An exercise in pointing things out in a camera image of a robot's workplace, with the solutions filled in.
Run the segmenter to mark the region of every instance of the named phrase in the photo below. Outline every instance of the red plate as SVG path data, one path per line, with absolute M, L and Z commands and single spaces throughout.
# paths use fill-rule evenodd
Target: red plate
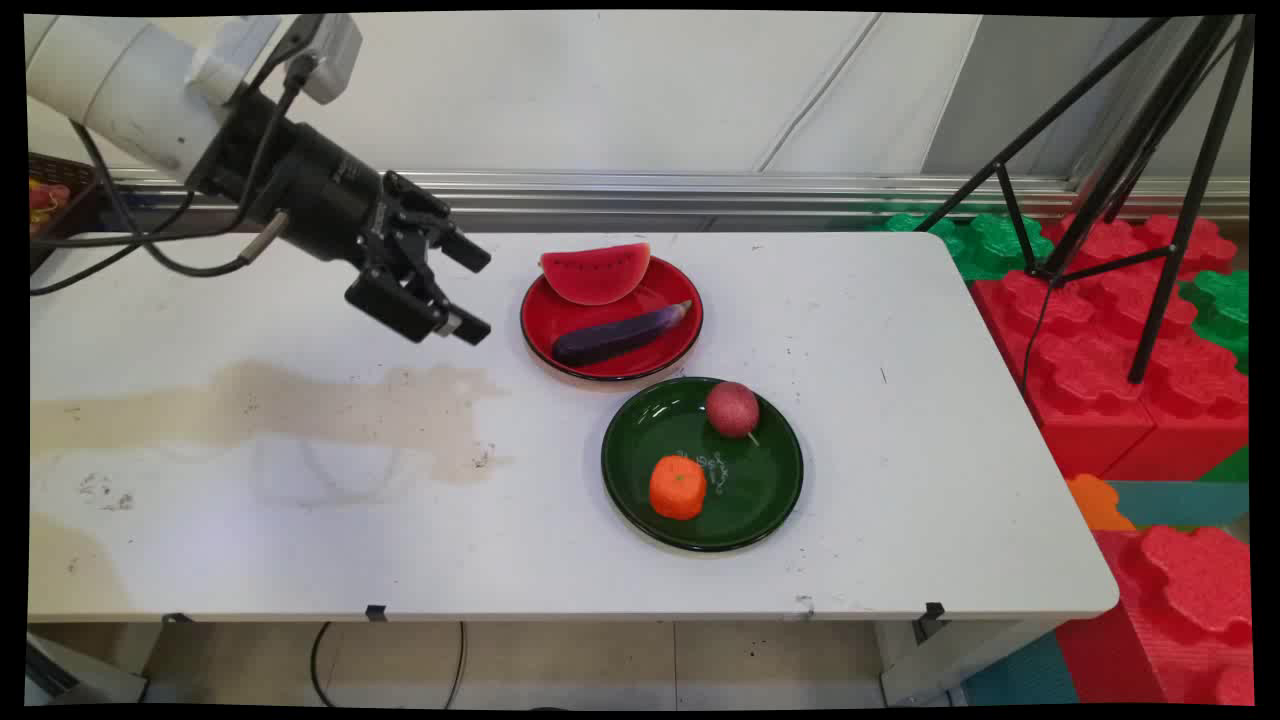
M 552 359 L 552 345 L 564 333 L 616 323 L 686 300 L 694 304 L 685 319 L 644 347 L 581 368 L 570 368 Z M 631 295 L 608 305 L 570 302 L 552 290 L 544 275 L 538 275 L 520 306 L 520 328 L 529 347 L 562 373 L 589 380 L 631 380 L 652 375 L 689 352 L 703 329 L 703 299 L 685 273 L 660 258 L 649 259 L 649 269 Z

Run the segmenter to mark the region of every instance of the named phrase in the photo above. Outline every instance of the plate rim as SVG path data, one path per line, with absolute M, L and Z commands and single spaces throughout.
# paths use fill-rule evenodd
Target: plate rim
M 525 327 L 525 306 L 529 305 L 529 295 L 531 292 L 534 292 L 534 288 L 538 287 L 538 283 L 540 281 L 545 279 L 545 275 L 543 275 L 540 273 L 539 273 L 539 275 L 536 278 L 534 278 L 534 282 L 529 283 L 529 290 L 525 291 L 525 296 L 520 301 L 520 334 L 525 336 L 525 345 L 527 345 L 529 348 L 534 351 L 534 355 L 536 355 L 538 359 L 541 360 L 548 368 L 550 368 L 553 370 L 557 370 L 559 373 L 564 373 L 566 375 L 572 375 L 575 378 L 580 378 L 580 379 L 584 379 L 584 380 L 595 380 L 595 382 L 602 382 L 602 383 L 620 383 L 620 382 L 625 382 L 625 380 L 636 380 L 636 379 L 640 379 L 640 378 L 648 378 L 649 375 L 653 375 L 655 373 L 660 373 L 660 372 L 666 370 L 667 368 L 675 365 L 681 357 L 684 357 L 685 355 L 689 355 L 689 351 L 692 350 L 694 343 L 696 343 L 698 338 L 703 334 L 703 324 L 707 322 L 707 306 L 703 305 L 703 293 L 698 292 L 698 286 L 694 284 L 694 281 L 692 281 L 692 278 L 689 277 L 689 273 L 685 273 L 684 270 L 681 270 L 680 268 L 677 268 L 675 263 L 672 263 L 669 260 L 664 260 L 662 258 L 658 258 L 657 255 L 653 255 L 653 256 L 649 258 L 650 263 L 654 261 L 654 260 L 658 260 L 659 263 L 666 264 L 672 270 L 676 270 L 677 273 L 681 274 L 681 277 L 685 278 L 685 281 L 689 283 L 689 287 L 692 288 L 692 291 L 694 291 L 694 300 L 696 300 L 698 309 L 700 310 L 700 313 L 698 315 L 698 327 L 694 328 L 694 337 L 689 338 L 689 345 L 686 345 L 684 350 L 681 350 L 680 352 L 677 352 L 676 355 L 673 355 L 671 357 L 671 360 L 668 360 L 663 365 L 659 365 L 659 366 L 654 368 L 653 370 L 648 370 L 648 372 L 644 372 L 644 373 L 636 373 L 636 374 L 631 374 L 631 375 L 588 375 L 585 373 L 579 373 L 577 370 L 573 370 L 571 368 L 564 368 L 564 366 L 561 366 L 557 363 L 553 363 L 549 357 L 547 357 L 545 355 L 543 355 L 543 352 L 540 350 L 538 350 L 538 346 L 534 345 L 534 341 L 529 337 L 529 328 Z
M 804 492 L 804 450 L 800 447 L 800 437 L 796 436 L 795 428 L 791 427 L 791 421 L 787 420 L 787 416 L 783 415 L 781 410 L 778 410 L 777 405 L 773 405 L 764 396 L 762 396 L 760 393 L 755 392 L 754 389 L 751 391 L 751 393 L 754 393 L 755 397 L 760 400 L 760 402 L 764 402 L 765 405 L 768 405 L 769 407 L 772 407 L 774 413 L 778 414 L 778 418 L 782 420 L 782 424 L 787 428 L 787 432 L 791 434 L 791 439 L 795 443 L 795 448 L 796 448 L 796 459 L 799 460 L 799 473 L 796 474 L 796 492 L 795 492 L 795 497 L 791 498 L 791 503 L 787 505 L 787 509 L 778 516 L 777 523 L 773 523 L 772 525 L 767 527 L 760 533 L 753 534 L 753 536 L 750 536 L 750 537 L 748 537 L 748 538 L 745 538 L 742 541 L 733 542 L 733 543 L 730 543 L 730 544 L 726 544 L 726 546 L 707 547 L 707 546 L 700 546 L 700 544 L 694 544 L 694 543 L 686 543 L 686 542 L 673 541 L 671 538 L 662 537 L 655 530 L 653 530 L 652 528 L 649 528 L 648 525 L 645 525 L 644 523 L 641 523 L 640 519 L 636 518 L 622 502 L 618 502 L 618 497 L 617 497 L 617 495 L 614 495 L 613 487 L 609 484 L 609 469 L 608 469 L 608 464 L 605 462 L 604 451 L 605 451 L 605 447 L 609 443 L 609 436 L 613 434 L 613 428 L 617 424 L 618 418 L 622 415 L 622 411 L 626 410 L 634 401 L 636 401 L 636 398 L 639 398 L 639 397 L 641 397 L 641 396 L 644 396 L 644 395 L 646 395 L 649 392 L 653 392 L 655 388 L 659 388 L 659 387 L 663 387 L 663 386 L 667 386 L 667 384 L 675 384 L 675 383 L 682 383 L 682 382 L 692 382 L 692 380 L 708 380 L 708 382 L 712 382 L 712 383 L 727 382 L 727 380 L 722 380 L 719 378 L 710 378 L 710 377 L 707 377 L 707 375 L 687 375 L 687 377 L 680 377 L 680 378 L 669 378 L 669 379 L 662 380 L 660 383 L 654 383 L 654 384 L 652 384 L 652 386 L 649 386 L 649 387 L 646 387 L 646 388 L 644 388 L 641 391 L 637 391 L 631 397 L 628 397 L 626 400 L 626 402 L 622 404 L 621 407 L 618 407 L 613 413 L 613 418 L 609 419 L 609 425 L 604 429 L 604 437 L 600 439 L 600 480 L 604 483 L 604 491 L 608 493 L 609 500 L 613 502 L 613 507 L 623 518 L 626 518 L 627 521 L 631 523 L 632 527 L 635 527 L 636 529 L 639 529 L 644 534 L 652 537 L 653 539 L 655 539 L 655 541 L 658 541 L 658 542 L 660 542 L 660 543 L 663 543 L 666 546 L 676 547 L 676 548 L 680 548 L 680 550 L 687 550 L 687 551 L 692 551 L 692 552 L 728 552 L 731 550 L 740 550 L 740 548 L 755 544 L 755 543 L 763 541 L 764 538 L 772 536 L 774 532 L 777 532 L 777 529 L 781 528 L 782 524 L 787 521 L 787 518 L 791 516 L 791 512 L 795 511 L 796 505 L 800 502 L 800 493 Z

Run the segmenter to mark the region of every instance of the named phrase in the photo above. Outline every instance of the white wall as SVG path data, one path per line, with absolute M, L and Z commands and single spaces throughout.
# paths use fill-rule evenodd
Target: white wall
M 951 101 L 933 136 L 927 174 L 970 176 L 1027 129 L 1146 18 L 983 15 Z M 1098 113 L 1140 64 L 1108 73 L 1009 160 L 1009 172 L 1065 178 Z
M 379 169 L 751 172 L 870 15 L 361 13 L 347 92 L 291 118 Z M 977 18 L 886 14 L 769 170 L 918 172 Z M 197 44 L 220 19 L 155 20 Z M 27 120 L 31 150 L 84 159 L 51 110 Z
M 1231 54 L 1228 51 L 1222 61 L 1204 78 L 1204 85 L 1187 102 L 1183 114 L 1174 120 L 1172 127 L 1169 128 L 1169 133 L 1160 142 L 1156 154 L 1152 155 L 1151 163 L 1147 164 L 1148 176 L 1189 177 L 1192 174 L 1192 170 L 1196 168 L 1196 160 L 1199 158 L 1201 145 L 1204 142 L 1208 119 L 1213 114 L 1213 106 L 1217 104 L 1217 94 L 1222 90 L 1226 67 L 1230 63 Z M 1217 161 L 1213 163 L 1213 176 L 1249 177 L 1252 140 L 1253 60 L 1251 59 L 1248 68 L 1244 70 L 1240 94 L 1235 97 L 1235 105 L 1231 109 L 1231 120 L 1226 124 L 1222 147 L 1217 152 Z

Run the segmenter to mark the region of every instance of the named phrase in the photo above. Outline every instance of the teal foam mat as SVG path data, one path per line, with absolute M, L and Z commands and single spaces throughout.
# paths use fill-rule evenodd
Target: teal foam mat
M 1134 525 L 1229 525 L 1249 511 L 1248 483 L 1111 482 Z
M 1046 633 L 964 683 L 969 705 L 1080 702 L 1057 637 Z

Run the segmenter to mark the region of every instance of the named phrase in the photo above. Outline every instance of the green plate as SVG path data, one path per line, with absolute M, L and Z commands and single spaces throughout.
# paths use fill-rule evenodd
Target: green plate
M 759 395 L 759 447 L 712 428 L 707 393 L 719 382 L 676 378 L 637 392 L 613 416 L 600 448 L 604 487 L 618 510 L 654 538 L 700 552 L 751 544 L 778 529 L 804 478 L 795 432 Z M 649 475 L 667 455 L 696 460 L 707 473 L 707 500 L 692 520 L 663 518 L 649 505 Z

